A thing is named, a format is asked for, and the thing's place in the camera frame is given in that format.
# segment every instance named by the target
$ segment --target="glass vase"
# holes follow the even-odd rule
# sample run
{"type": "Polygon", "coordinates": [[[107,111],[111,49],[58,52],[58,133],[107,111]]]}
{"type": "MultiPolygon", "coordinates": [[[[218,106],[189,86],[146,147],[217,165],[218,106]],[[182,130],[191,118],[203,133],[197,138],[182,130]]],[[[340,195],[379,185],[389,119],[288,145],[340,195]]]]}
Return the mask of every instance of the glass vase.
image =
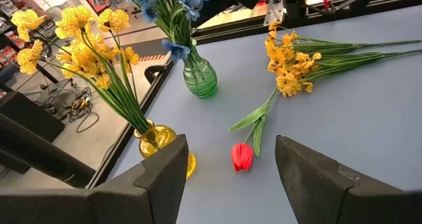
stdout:
{"type": "Polygon", "coordinates": [[[195,47],[183,60],[186,87],[199,98],[209,98],[217,92],[217,74],[210,62],[203,59],[195,47]]]}
{"type": "MultiPolygon", "coordinates": [[[[155,125],[154,122],[148,120],[150,129],[145,133],[140,133],[135,129],[134,135],[139,138],[139,152],[143,158],[147,158],[154,154],[159,149],[165,147],[167,144],[176,139],[176,133],[173,129],[165,125],[155,125]]],[[[196,158],[191,151],[189,151],[187,161],[186,179],[188,179],[195,170],[196,158]]]]}

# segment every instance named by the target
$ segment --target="yellow flower bouquet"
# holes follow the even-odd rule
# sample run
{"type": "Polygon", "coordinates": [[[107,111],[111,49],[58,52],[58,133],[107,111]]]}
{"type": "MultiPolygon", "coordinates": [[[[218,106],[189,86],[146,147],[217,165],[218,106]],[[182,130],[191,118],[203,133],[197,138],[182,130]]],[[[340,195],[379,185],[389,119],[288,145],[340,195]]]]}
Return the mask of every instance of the yellow flower bouquet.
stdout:
{"type": "Polygon", "coordinates": [[[250,133],[253,132],[254,134],[254,151],[257,157],[260,155],[260,143],[266,114],[277,90],[285,98],[290,98],[302,90],[311,93],[314,80],[317,78],[355,69],[381,59],[422,53],[422,49],[418,49],[394,53],[349,54],[356,49],[420,43],[421,40],[387,43],[337,43],[306,38],[297,35],[294,31],[291,34],[286,33],[281,39],[278,39],[277,28],[279,27],[282,28],[277,22],[271,23],[268,37],[265,40],[266,51],[270,58],[267,70],[276,75],[276,87],[263,105],[228,130],[228,132],[231,132],[252,125],[250,133]]]}
{"type": "MultiPolygon", "coordinates": [[[[120,46],[118,34],[129,26],[129,16],[122,10],[113,12],[107,9],[96,18],[83,6],[64,9],[62,15],[61,21],[55,23],[55,33],[61,39],[73,37],[70,45],[61,47],[47,37],[40,36],[45,42],[59,48],[56,58],[60,60],[60,64],[46,60],[42,56],[42,40],[35,40],[32,48],[23,49],[18,53],[20,71],[33,74],[37,61],[43,61],[61,69],[65,78],[79,76],[95,88],[100,97],[136,130],[140,133],[147,132],[151,125],[140,110],[132,74],[132,65],[138,63],[139,56],[131,47],[123,49],[120,46]],[[101,31],[109,32],[113,36],[113,47],[104,42],[101,34],[91,33],[91,25],[94,22],[101,31]],[[117,63],[123,72],[121,76],[114,66],[117,63]]],[[[44,16],[38,17],[34,11],[27,10],[17,11],[11,21],[17,25],[19,37],[29,42],[28,31],[35,30],[44,20],[44,16]]]]}

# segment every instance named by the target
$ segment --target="gray floor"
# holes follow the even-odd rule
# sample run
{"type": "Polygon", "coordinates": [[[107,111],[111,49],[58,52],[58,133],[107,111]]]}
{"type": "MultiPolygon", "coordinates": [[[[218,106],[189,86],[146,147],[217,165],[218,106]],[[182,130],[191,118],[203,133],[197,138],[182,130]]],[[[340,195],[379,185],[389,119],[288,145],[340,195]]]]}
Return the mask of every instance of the gray floor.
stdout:
{"type": "MultiPolygon", "coordinates": [[[[131,30],[139,30],[142,28],[150,27],[149,24],[146,24],[141,20],[134,19],[131,17],[131,30]]],[[[121,37],[121,44],[127,45],[136,42],[143,42],[148,40],[155,40],[159,38],[164,38],[165,35],[158,28],[153,28],[149,30],[143,30],[140,32],[135,32],[132,34],[127,34],[121,37]]],[[[59,40],[59,44],[63,45],[64,42],[59,40]]],[[[113,39],[106,40],[106,43],[113,45],[113,39]]],[[[138,65],[133,67],[133,72],[135,76],[136,90],[139,100],[142,99],[143,95],[149,88],[149,83],[144,77],[144,70],[146,67],[151,65],[164,64],[167,61],[167,58],[158,59],[153,61],[143,61],[139,62],[138,65]]],[[[49,65],[42,65],[44,68],[49,71],[57,79],[63,79],[60,72],[55,68],[49,65]]],[[[87,84],[81,78],[75,78],[75,82],[80,87],[86,87],[87,84]]],[[[15,76],[15,80],[11,80],[8,84],[12,89],[19,92],[25,92],[29,88],[34,87],[37,84],[46,84],[45,78],[40,72],[37,72],[34,75],[26,75],[18,72],[15,76]]],[[[74,95],[69,91],[61,92],[62,100],[69,101],[72,100],[74,95]]],[[[80,120],[77,120],[73,123],[68,123],[64,131],[54,140],[53,144],[58,148],[61,148],[63,151],[71,154],[75,158],[81,160],[81,162],[89,165],[93,169],[97,169],[102,162],[102,159],[106,152],[109,150],[110,146],[114,144],[119,134],[123,130],[124,126],[127,124],[124,119],[122,119],[118,114],[116,114],[109,106],[102,101],[101,98],[96,98],[92,101],[93,108],[92,111],[97,113],[100,116],[100,120],[92,128],[82,132],[76,133],[76,128],[80,123],[80,120]]],[[[87,118],[84,125],[90,125],[96,119],[95,116],[87,118]]],[[[0,178],[0,188],[13,188],[13,189],[33,189],[33,188],[69,188],[67,184],[58,181],[57,179],[51,178],[33,168],[29,169],[25,174],[21,175],[14,171],[7,171],[1,174],[0,178]]]]}

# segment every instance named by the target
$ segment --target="red tulip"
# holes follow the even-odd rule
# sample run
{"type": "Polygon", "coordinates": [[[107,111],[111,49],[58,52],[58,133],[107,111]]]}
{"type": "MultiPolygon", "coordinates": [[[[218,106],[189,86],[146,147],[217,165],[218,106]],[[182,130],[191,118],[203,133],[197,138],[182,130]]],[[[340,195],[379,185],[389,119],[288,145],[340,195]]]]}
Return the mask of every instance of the red tulip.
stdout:
{"type": "Polygon", "coordinates": [[[253,149],[248,144],[236,144],[231,149],[231,162],[235,171],[249,170],[253,160],[253,149]]]}

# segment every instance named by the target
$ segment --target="tulip leaf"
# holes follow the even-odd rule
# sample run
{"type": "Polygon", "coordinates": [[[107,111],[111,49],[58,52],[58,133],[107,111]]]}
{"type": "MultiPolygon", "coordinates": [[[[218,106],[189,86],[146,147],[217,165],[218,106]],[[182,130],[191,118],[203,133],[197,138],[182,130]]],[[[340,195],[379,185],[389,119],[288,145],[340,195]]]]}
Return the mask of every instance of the tulip leaf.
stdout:
{"type": "Polygon", "coordinates": [[[258,125],[253,130],[253,150],[255,151],[256,157],[259,157],[261,151],[261,140],[262,140],[262,131],[264,130],[266,115],[263,115],[260,119],[258,125]]]}
{"type": "Polygon", "coordinates": [[[263,115],[266,114],[268,111],[269,103],[265,103],[261,105],[258,109],[255,109],[252,113],[248,114],[245,118],[241,119],[239,122],[237,122],[235,125],[231,126],[228,130],[228,132],[245,128],[246,126],[254,123],[259,118],[261,118],[263,115]]]}

